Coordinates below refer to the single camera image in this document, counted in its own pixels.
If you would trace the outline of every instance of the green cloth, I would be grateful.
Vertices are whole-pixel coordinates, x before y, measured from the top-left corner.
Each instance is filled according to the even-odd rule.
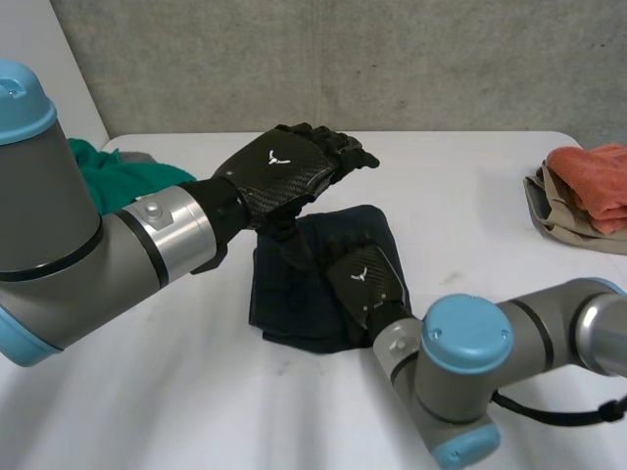
[[[156,193],[195,178],[175,166],[123,163],[120,151],[98,152],[88,142],[68,139],[82,177],[102,215],[128,206],[138,196]]]

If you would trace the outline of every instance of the blue joint cap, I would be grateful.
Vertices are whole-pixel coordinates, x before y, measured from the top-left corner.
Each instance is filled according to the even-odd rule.
[[[496,424],[487,424],[461,434],[431,450],[443,470],[458,470],[488,457],[501,445]]]
[[[30,333],[0,307],[0,353],[15,364],[31,367],[61,351]]]
[[[466,294],[443,297],[425,316],[422,348],[449,372],[486,374],[506,361],[512,347],[509,320],[486,299]]]
[[[620,287],[618,287],[613,282],[608,281],[607,279],[602,279],[600,277],[588,277],[587,279],[590,279],[591,281],[597,281],[600,284],[603,284],[604,286],[614,291],[616,294],[620,294],[621,296],[627,297],[627,292],[623,291]]]
[[[22,64],[0,59],[0,145],[34,137],[56,120],[55,105],[37,75]]]

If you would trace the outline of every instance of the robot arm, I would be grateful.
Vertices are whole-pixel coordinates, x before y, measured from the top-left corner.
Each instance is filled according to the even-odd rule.
[[[302,248],[301,208],[363,166],[378,160],[356,139],[278,126],[211,179],[101,217],[37,77],[0,61],[0,352],[29,366],[62,351],[184,274],[217,267],[242,229]]]
[[[371,275],[365,281],[351,273]],[[394,268],[366,244],[325,268],[345,310],[368,329],[374,354],[443,469],[460,469],[500,444],[487,414],[505,385],[576,364],[627,376],[627,295],[601,279],[575,279],[499,304],[468,295],[440,299],[420,321],[403,307]],[[590,413],[522,411],[562,426],[620,419],[627,399]]]

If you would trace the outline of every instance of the dark navy cloth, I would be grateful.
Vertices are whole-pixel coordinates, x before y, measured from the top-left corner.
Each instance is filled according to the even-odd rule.
[[[410,295],[392,231],[383,212],[358,206],[316,213],[297,220],[314,257],[329,240],[367,235],[385,253],[399,274],[411,313]],[[274,240],[259,236],[253,254],[255,269],[249,323],[264,339],[314,353],[337,353],[372,346],[368,334],[342,308],[324,274],[288,264]]]

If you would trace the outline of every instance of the concrete wall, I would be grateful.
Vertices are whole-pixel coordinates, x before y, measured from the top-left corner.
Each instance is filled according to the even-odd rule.
[[[625,0],[52,0],[112,135],[550,129],[627,140]]]

